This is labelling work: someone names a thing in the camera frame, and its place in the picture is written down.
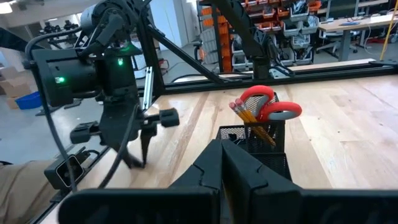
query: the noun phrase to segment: wooden table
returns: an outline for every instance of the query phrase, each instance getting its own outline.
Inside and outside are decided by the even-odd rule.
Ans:
[[[303,108],[286,122],[285,151],[293,181],[304,188],[396,189],[398,186],[398,76],[273,86],[282,101]],[[122,163],[108,187],[166,188],[192,164],[218,127],[242,124],[228,107],[244,89],[161,96],[148,114],[176,108],[178,127],[159,126],[144,170]],[[129,151],[140,156],[139,140]],[[100,160],[78,188],[95,188],[116,153]],[[42,222],[57,223],[57,208]]]
[[[388,26],[391,21],[392,14],[388,14],[385,16],[372,16],[367,19],[361,19],[356,22],[359,22],[358,25],[352,26],[341,26],[347,22],[347,19],[337,19],[333,22],[329,22],[327,24],[319,24],[318,29],[323,32],[336,32],[343,31],[343,36],[341,38],[341,48],[339,50],[339,61],[348,60],[349,54],[349,45],[351,43],[351,31],[352,30],[363,30],[369,29],[372,27],[380,27],[380,26]]]

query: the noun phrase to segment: pencil eraser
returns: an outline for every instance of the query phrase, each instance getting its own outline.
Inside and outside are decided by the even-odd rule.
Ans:
[[[238,106],[243,105],[243,101],[242,101],[240,98],[236,99],[236,100],[235,100],[235,103],[236,103],[236,105],[238,105]]]
[[[229,107],[230,107],[231,109],[235,109],[236,104],[235,104],[234,102],[230,102],[230,103],[229,103]]]

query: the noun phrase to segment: metal bracket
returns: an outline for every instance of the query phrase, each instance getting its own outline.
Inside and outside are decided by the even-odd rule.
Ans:
[[[398,61],[392,60],[392,59],[389,59],[389,60],[377,60],[377,61],[372,61],[372,62],[369,62],[369,63],[373,64],[373,65],[390,65],[390,66],[394,66],[395,69],[398,69]]]
[[[144,100],[142,101],[142,109],[148,110],[152,105],[152,90],[154,88],[154,73],[152,67],[146,68],[145,87],[144,87]]]
[[[294,74],[291,74],[287,69],[281,66],[273,66],[269,69],[269,75],[273,79],[291,78]]]

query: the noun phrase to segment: cardboard box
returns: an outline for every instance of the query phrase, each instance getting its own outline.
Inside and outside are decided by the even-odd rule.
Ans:
[[[1,81],[0,87],[8,97],[25,96],[32,93],[27,80],[23,77]]]
[[[18,99],[18,97],[9,97],[7,98],[7,105],[10,107],[10,109],[18,109],[18,104],[15,102],[15,100]]]
[[[0,75],[3,76],[6,80],[18,78],[20,76],[19,72],[13,66],[0,68]]]

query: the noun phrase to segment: white desk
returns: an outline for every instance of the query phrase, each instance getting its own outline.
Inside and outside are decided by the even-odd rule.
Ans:
[[[368,29],[369,27],[388,26],[390,24],[391,17],[392,14],[385,16],[373,16],[367,19],[359,20],[357,21],[359,24],[352,26],[341,26],[343,23],[347,22],[347,19],[337,19],[327,24],[320,24],[319,29],[323,32],[343,31],[343,36],[341,38],[341,48],[338,56],[338,60],[341,62],[348,60],[349,44],[351,42],[350,31]]]

